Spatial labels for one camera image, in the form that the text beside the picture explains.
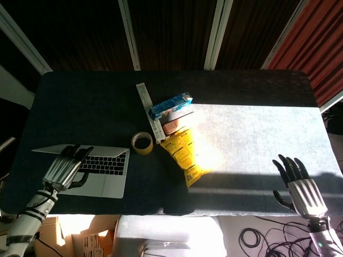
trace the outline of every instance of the dark tabletop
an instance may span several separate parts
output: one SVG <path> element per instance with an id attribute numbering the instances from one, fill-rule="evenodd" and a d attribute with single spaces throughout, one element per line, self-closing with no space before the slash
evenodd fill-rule
<path id="1" fill-rule="evenodd" d="M 278 153 L 298 157 L 316 180 L 331 214 L 341 214 L 342 175 L 334 159 L 308 78 L 298 71 L 50 72 L 39 85 L 14 165 L 0 199 L 21 211 L 55 155 L 32 149 L 79 143 L 130 147 L 153 135 L 136 84 L 153 103 L 182 92 L 193 97 L 199 131 L 223 162 L 190 188 L 161 146 L 130 153 L 124 198 L 59 195 L 51 213 L 172 215 L 291 215 L 273 198 L 287 195 L 272 164 Z"/>

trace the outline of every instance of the laptop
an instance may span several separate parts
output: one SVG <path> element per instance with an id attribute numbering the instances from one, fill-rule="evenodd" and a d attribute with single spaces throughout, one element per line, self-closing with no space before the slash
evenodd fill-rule
<path id="1" fill-rule="evenodd" d="M 72 144 L 48 146 L 34 149 L 34 152 L 60 154 L 61 151 Z M 126 173 L 130 150 L 128 148 L 93 146 L 84 162 L 81 164 L 73 181 L 79 181 L 84 172 L 90 175 L 86 183 L 79 188 L 72 188 L 59 194 L 97 196 L 106 198 L 123 198 Z"/>

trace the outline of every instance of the ruler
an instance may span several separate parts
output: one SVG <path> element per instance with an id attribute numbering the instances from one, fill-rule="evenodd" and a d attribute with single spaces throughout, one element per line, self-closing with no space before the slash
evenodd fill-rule
<path id="1" fill-rule="evenodd" d="M 160 121 L 158 119 L 152 120 L 152 118 L 149 115 L 149 109 L 152 106 L 152 101 L 149 96 L 148 90 L 146 90 L 145 83 L 136 84 L 136 87 L 141 103 L 143 104 L 146 116 L 148 117 L 152 131 L 154 132 L 156 144 L 159 144 L 162 140 L 166 139 L 166 135 L 163 132 Z"/>

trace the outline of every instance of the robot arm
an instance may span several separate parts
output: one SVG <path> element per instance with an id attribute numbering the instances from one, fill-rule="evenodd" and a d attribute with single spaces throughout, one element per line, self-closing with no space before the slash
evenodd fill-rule
<path id="1" fill-rule="evenodd" d="M 73 179 L 93 147 L 78 148 L 79 145 L 67 146 L 56 157 L 43 178 L 44 189 L 38 190 L 9 230 L 6 242 L 9 248 L 0 257 L 24 256 L 26 248 L 36 238 L 39 227 L 58 200 L 57 193 L 81 187 L 87 181 L 88 173 L 79 182 L 73 182 Z"/>
<path id="2" fill-rule="evenodd" d="M 309 222 L 310 236 L 319 256 L 343 256 L 343 247 L 333 228 L 330 218 L 326 217 L 327 207 L 313 179 L 309 177 L 304 164 L 297 158 L 294 161 L 279 155 L 284 167 L 273 160 L 282 180 L 288 188 L 291 202 L 281 198 L 273 191 L 277 201 L 284 207 L 294 210 Z"/>

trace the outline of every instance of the blue box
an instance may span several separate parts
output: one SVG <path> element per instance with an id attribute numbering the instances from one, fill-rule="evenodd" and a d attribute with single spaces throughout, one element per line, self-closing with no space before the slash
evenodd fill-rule
<path id="1" fill-rule="evenodd" d="M 171 99 L 165 100 L 164 102 L 151 106 L 149 109 L 149 115 L 153 120 L 157 120 L 190 105 L 192 100 L 193 98 L 188 92 L 182 93 Z"/>

